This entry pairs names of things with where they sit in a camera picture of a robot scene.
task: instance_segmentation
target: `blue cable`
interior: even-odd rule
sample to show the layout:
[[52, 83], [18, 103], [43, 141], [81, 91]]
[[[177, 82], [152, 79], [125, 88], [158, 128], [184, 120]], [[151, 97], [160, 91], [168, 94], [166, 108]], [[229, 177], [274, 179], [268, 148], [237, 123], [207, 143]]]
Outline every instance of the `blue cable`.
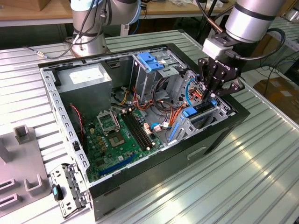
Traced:
[[188, 102], [188, 104], [189, 104], [190, 106], [192, 106], [192, 103], [190, 102], [189, 97], [188, 97], [188, 87], [189, 87], [190, 83], [191, 83], [192, 81], [194, 81], [194, 80], [195, 80], [195, 78], [191, 79], [191, 80], [187, 83], [187, 86], [186, 86], [186, 92], [185, 92], [186, 100], [187, 100], [187, 102]]
[[137, 31], [138, 27], [139, 27], [139, 20], [137, 20], [137, 26], [136, 26], [134, 32], [131, 35], [133, 35]]
[[152, 124], [152, 125], [150, 126], [150, 128], [153, 129], [154, 126], [157, 126], [157, 125], [160, 125], [160, 124], [159, 124], [159, 123], [154, 123], [154, 124]]

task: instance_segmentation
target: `yellow wire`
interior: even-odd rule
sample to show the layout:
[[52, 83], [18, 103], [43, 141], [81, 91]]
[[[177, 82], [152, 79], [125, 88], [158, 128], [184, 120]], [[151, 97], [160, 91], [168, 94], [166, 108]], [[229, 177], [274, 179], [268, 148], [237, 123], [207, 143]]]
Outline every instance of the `yellow wire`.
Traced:
[[195, 90], [195, 91], [202, 97], [201, 93], [198, 90]]
[[125, 97], [123, 98], [122, 102], [119, 103], [119, 105], [123, 105], [126, 102], [126, 100], [127, 100], [127, 93], [128, 93], [128, 91], [126, 91]]

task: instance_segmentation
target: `slotted metal tabletop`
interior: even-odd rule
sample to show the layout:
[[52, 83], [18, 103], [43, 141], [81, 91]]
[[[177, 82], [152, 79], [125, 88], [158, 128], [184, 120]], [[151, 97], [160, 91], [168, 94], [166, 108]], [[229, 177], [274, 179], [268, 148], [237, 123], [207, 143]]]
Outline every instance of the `slotted metal tabletop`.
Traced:
[[[299, 23], [292, 23], [284, 18], [277, 17], [270, 28], [279, 28], [285, 32], [285, 45], [294, 51], [299, 51]], [[276, 32], [269, 33], [271, 36], [280, 41], [280, 35]]]
[[[111, 51], [175, 43], [203, 57], [188, 35], [166, 31], [107, 38]], [[50, 56], [64, 44], [39, 46]], [[68, 53], [63, 58], [73, 57]], [[46, 171], [69, 162], [38, 63], [27, 49], [0, 51], [0, 134], [35, 129]], [[98, 223], [290, 223], [299, 216], [299, 127], [249, 86], [234, 94], [250, 115], [211, 154], [110, 213]], [[0, 223], [92, 223], [90, 208], [63, 220], [53, 195], [0, 218]]]

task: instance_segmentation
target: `silver cylinder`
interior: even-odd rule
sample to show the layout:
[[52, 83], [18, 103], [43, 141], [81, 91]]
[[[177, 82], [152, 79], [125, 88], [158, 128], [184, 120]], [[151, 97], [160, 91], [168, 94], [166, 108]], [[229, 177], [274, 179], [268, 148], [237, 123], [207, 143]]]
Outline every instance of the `silver cylinder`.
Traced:
[[139, 0], [110, 0], [107, 2], [105, 25], [129, 24], [140, 13]]
[[245, 9], [262, 15], [276, 16], [285, 0], [237, 0]]
[[[103, 8], [103, 1], [98, 5], [97, 8], [97, 15], [96, 15], [96, 20], [95, 20], [95, 24], [94, 27], [88, 32], [89, 34], [96, 34], [100, 28], [100, 13], [101, 13], [101, 9]], [[74, 24], [74, 28], [76, 31], [80, 31], [84, 18], [86, 17], [87, 11], [72, 11], [73, 13], [73, 24]], [[82, 33], [84, 33], [86, 30], [88, 30], [90, 27], [93, 26], [93, 21], [94, 21], [94, 16], [95, 16], [95, 12], [96, 12], [96, 7], [94, 7], [91, 11], [90, 14], [84, 24]]]
[[284, 0], [238, 0], [227, 23], [232, 38], [254, 43], [263, 38]]
[[299, 1], [297, 1], [293, 9], [285, 13], [283, 17], [293, 23], [299, 23]]
[[[93, 38], [94, 38], [93, 36], [92, 37], [83, 36], [79, 38], [76, 43], [85, 43], [87, 41], [90, 41]], [[96, 40], [93, 40], [88, 44], [74, 45], [71, 48], [71, 51], [73, 52], [75, 57], [104, 54], [108, 52], [104, 33], [102, 32], [102, 34], [100, 34]]]

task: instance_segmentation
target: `label sticker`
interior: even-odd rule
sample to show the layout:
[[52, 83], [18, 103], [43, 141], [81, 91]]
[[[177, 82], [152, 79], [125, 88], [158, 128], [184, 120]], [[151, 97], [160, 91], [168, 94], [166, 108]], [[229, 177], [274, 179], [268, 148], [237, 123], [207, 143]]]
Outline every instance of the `label sticker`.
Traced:
[[100, 72], [98, 68], [76, 71], [70, 74], [70, 78], [74, 84], [83, 83], [103, 77], [104, 75]]
[[275, 87], [281, 86], [281, 84], [278, 81], [271, 81], [272, 85]]
[[285, 97], [291, 97], [292, 94], [289, 91], [280, 91]]

